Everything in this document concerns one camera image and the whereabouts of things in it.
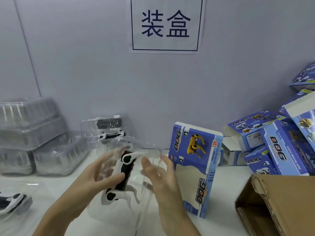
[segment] stack of plastic trays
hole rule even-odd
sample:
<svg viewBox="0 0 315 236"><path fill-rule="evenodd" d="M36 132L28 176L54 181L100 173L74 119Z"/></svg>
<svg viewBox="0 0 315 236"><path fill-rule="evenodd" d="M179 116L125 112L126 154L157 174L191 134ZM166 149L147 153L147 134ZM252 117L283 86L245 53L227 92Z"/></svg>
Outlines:
<svg viewBox="0 0 315 236"><path fill-rule="evenodd" d="M0 173L34 173L32 151L66 130L51 98L0 102Z"/></svg>
<svg viewBox="0 0 315 236"><path fill-rule="evenodd" d="M113 138L126 135L122 116L114 115L88 119L81 122L81 132L90 148L101 148Z"/></svg>
<svg viewBox="0 0 315 236"><path fill-rule="evenodd" d="M37 173L67 176L88 153L87 140L81 133L65 132L34 152Z"/></svg>

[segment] clear plastic blister pack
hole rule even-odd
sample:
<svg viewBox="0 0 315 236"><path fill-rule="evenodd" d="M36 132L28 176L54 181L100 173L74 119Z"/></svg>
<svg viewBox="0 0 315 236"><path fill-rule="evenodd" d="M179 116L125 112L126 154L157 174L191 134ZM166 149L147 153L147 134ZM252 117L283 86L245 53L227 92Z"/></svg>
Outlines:
<svg viewBox="0 0 315 236"><path fill-rule="evenodd" d="M36 171L30 151L0 149L0 173L30 175Z"/></svg>
<svg viewBox="0 0 315 236"><path fill-rule="evenodd" d="M31 211L43 183L0 180L0 235L15 235Z"/></svg>
<svg viewBox="0 0 315 236"><path fill-rule="evenodd" d="M34 151L37 173L67 176L88 153L87 140L81 133L65 132Z"/></svg>
<svg viewBox="0 0 315 236"><path fill-rule="evenodd" d="M149 178L142 174L141 158L159 166L161 151L133 137L117 137L107 147L111 157L102 164L98 180L125 173L125 179L100 192L88 206L89 215L119 229L137 230L147 210L152 192Z"/></svg>
<svg viewBox="0 0 315 236"><path fill-rule="evenodd" d="M32 151L66 130L62 117L30 128L0 129L0 147Z"/></svg>
<svg viewBox="0 0 315 236"><path fill-rule="evenodd" d="M81 122L81 132L91 148L102 147L113 138L126 135L121 115L84 120Z"/></svg>
<svg viewBox="0 0 315 236"><path fill-rule="evenodd" d="M0 103L0 128L27 127L58 115L51 98L21 98Z"/></svg>

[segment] white paper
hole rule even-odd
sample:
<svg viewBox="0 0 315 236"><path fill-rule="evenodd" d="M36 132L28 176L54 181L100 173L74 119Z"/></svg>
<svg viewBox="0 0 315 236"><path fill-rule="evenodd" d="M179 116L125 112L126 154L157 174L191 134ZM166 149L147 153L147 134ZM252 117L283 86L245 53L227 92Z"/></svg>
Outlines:
<svg viewBox="0 0 315 236"><path fill-rule="evenodd" d="M129 53L196 54L201 45L205 3L127 0Z"/></svg>

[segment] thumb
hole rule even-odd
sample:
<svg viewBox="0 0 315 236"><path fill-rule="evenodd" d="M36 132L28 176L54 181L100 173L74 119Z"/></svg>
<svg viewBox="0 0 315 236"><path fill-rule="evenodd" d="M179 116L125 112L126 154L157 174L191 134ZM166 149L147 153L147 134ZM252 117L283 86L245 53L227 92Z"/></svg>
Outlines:
<svg viewBox="0 0 315 236"><path fill-rule="evenodd" d="M101 192L102 190L106 190L108 188L114 188L116 185L122 182L124 178L125 173L119 173L104 180L98 181L95 183L95 190L97 192Z"/></svg>

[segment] wall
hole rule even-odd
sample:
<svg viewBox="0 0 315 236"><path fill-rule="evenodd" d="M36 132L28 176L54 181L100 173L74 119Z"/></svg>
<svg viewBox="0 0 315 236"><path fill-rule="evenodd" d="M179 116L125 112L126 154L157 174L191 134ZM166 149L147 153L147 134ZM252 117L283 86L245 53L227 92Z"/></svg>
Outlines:
<svg viewBox="0 0 315 236"><path fill-rule="evenodd" d="M0 0L0 101L39 96L13 0Z"/></svg>
<svg viewBox="0 0 315 236"><path fill-rule="evenodd" d="M182 121L213 130L291 95L314 59L315 0L207 0L196 55L129 54L126 0L16 0L39 87L71 128L126 114L131 134L169 147Z"/></svg>

